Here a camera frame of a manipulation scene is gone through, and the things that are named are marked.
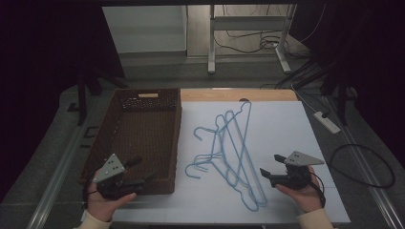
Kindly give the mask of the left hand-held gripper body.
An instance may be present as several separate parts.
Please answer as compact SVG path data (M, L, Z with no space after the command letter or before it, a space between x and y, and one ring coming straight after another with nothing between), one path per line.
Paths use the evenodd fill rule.
M118 200L138 190L136 184L123 181L126 169L115 154L112 154L96 172L93 183L105 199Z

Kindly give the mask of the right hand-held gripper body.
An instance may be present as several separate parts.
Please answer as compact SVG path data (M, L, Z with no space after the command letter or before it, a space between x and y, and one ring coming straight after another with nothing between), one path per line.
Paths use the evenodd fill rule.
M274 175L274 179L270 184L272 187L280 184L292 190L303 189L311 183L309 166L321 164L324 164L324 161L319 158L294 151L290 156L286 157L287 173L285 175Z

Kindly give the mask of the brown woven basket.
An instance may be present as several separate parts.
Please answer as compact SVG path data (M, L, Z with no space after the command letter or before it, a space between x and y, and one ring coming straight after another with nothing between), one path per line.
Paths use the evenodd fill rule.
M140 156L142 162L125 173L123 179L150 177L143 194L172 194L180 129L179 89L114 91L78 182L84 183L110 155L122 162Z

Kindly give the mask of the person's left hand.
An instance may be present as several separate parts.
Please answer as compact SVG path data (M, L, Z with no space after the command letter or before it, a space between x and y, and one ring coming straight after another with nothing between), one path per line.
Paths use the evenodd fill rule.
M119 207L134 200L137 197L136 193L126 195L118 200L104 199L97 191L96 184L91 183L88 187L87 211L90 215L103 222L108 222L112 219L114 212Z

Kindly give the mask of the person's right hand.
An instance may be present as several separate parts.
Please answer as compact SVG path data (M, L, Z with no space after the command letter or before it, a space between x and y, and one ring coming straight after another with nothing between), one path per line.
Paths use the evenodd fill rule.
M303 189L292 190L280 184L276 185L276 189L292 198L304 213L313 212L323 208L321 198L317 192L319 189L319 182L311 166L309 166L309 172L311 174L311 185Z

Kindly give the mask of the white board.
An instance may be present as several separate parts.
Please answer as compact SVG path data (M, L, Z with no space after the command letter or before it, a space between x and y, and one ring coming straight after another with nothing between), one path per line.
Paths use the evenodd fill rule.
M184 102L175 191L141 194L114 222L160 225L293 223L299 208L260 169L281 175L275 155L321 158L303 105L289 102Z

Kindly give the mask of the white power strip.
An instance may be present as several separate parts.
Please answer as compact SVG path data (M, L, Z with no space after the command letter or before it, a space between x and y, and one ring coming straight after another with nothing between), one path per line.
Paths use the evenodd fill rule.
M336 135L340 132L340 128L335 125L327 116L322 112L313 114L314 118L318 120L332 135Z

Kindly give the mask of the black stand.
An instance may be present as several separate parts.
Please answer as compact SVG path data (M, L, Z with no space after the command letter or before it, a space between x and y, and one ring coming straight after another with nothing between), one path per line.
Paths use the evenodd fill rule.
M346 102L349 100L355 100L355 97L349 97L347 94L349 88L348 70L342 64L337 62L332 63L325 69L326 78L320 88L322 95L331 95L334 91L337 91L337 116L344 126L348 125L346 118Z
M81 126L87 117L86 91L92 95L101 95L102 87L99 82L102 78L120 89L128 89L128 86L118 79L110 76L97 67L81 67L76 75L77 82L77 102L71 103L67 112L78 112L77 125Z

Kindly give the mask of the white panel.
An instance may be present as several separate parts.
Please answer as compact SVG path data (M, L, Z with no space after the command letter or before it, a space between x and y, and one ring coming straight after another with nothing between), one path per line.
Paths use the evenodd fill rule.
M186 50L186 7L103 7L119 53Z

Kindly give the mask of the aluminium rail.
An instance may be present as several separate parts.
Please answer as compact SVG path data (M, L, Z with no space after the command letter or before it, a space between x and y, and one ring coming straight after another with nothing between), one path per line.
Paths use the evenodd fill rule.
M323 96L322 99L329 106L330 116L332 116L336 120L337 126L341 129L341 135L344 137L345 142L347 144L350 144L353 161L355 162L362 178L369 183L380 185L380 182L377 180L376 174L372 170L371 164L361 154L360 147L357 146L357 142L350 132L349 127L340 120L337 113L337 107L334 104L334 99L329 99L325 96ZM369 190L389 228L405 229L405 219L403 219L398 214L393 202L390 200L387 194L386 189L370 187Z
M45 149L55 155L46 186L25 229L73 229L82 217L82 186L77 182L90 149L88 127L78 125L78 112L61 106L45 135Z

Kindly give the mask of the white desk frame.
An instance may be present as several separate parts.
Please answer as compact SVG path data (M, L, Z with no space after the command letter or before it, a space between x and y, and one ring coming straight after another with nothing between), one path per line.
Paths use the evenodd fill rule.
M286 60L284 48L296 7L296 4L289 5L286 15L216 16L215 6L211 5L207 71L209 73L216 71L215 31L279 31L281 36L275 52L283 72L290 73L291 68Z

